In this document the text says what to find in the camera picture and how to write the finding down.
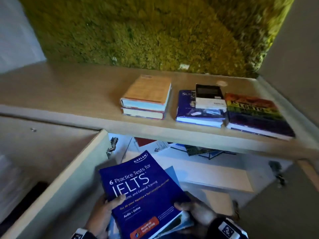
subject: kaplan logo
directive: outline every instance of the kaplan logo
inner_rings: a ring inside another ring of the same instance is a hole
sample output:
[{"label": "kaplan logo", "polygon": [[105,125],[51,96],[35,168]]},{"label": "kaplan logo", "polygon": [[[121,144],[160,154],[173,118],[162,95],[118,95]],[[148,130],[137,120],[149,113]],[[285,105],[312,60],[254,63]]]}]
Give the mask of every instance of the kaplan logo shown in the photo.
[{"label": "kaplan logo", "polygon": [[147,154],[143,154],[143,156],[141,156],[140,158],[135,159],[135,160],[134,160],[134,163],[141,162],[141,161],[143,161],[146,157],[147,157]]}]

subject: gray wall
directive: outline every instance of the gray wall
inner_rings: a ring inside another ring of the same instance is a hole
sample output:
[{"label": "gray wall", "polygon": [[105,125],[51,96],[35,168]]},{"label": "gray wall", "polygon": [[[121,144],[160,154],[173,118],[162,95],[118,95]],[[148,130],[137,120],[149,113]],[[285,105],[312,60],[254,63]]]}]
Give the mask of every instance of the gray wall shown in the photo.
[{"label": "gray wall", "polygon": [[0,0],[0,73],[45,60],[18,0]]},{"label": "gray wall", "polygon": [[295,0],[259,73],[319,126],[319,0]]}]

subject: orange label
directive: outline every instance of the orange label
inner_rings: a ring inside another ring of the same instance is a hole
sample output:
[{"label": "orange label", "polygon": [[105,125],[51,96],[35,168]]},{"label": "orange label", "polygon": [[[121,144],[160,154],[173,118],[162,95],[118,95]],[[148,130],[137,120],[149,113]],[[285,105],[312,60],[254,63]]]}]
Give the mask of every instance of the orange label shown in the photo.
[{"label": "orange label", "polygon": [[158,219],[154,216],[152,217],[148,222],[143,224],[141,227],[137,228],[135,231],[133,231],[130,234],[131,239],[139,239],[141,238],[144,234],[152,230],[155,226],[157,226],[160,222]]}]

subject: hand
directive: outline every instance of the hand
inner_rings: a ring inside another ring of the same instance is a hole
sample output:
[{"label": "hand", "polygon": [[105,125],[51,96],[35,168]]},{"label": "hand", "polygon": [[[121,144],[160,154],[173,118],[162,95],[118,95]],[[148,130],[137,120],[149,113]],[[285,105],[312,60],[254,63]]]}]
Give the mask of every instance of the hand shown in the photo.
[{"label": "hand", "polygon": [[181,204],[175,203],[174,206],[178,210],[189,211],[197,221],[197,224],[193,227],[180,230],[179,233],[193,234],[200,239],[204,239],[206,237],[209,225],[217,217],[217,214],[204,202],[200,201],[190,193],[186,193],[190,197],[191,202],[185,202]]},{"label": "hand", "polygon": [[106,228],[110,223],[112,209],[121,205],[125,201],[126,196],[123,194],[110,202],[105,201],[104,198],[105,195],[102,195],[96,202],[90,218],[85,225],[85,229],[98,239],[107,239]]}]

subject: moss wall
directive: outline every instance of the moss wall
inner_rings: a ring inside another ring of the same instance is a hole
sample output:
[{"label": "moss wall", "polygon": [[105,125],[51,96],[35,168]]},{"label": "moss wall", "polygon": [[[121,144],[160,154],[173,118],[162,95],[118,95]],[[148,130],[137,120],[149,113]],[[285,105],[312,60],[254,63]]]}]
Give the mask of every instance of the moss wall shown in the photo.
[{"label": "moss wall", "polygon": [[293,0],[20,0],[49,60],[253,77]]}]

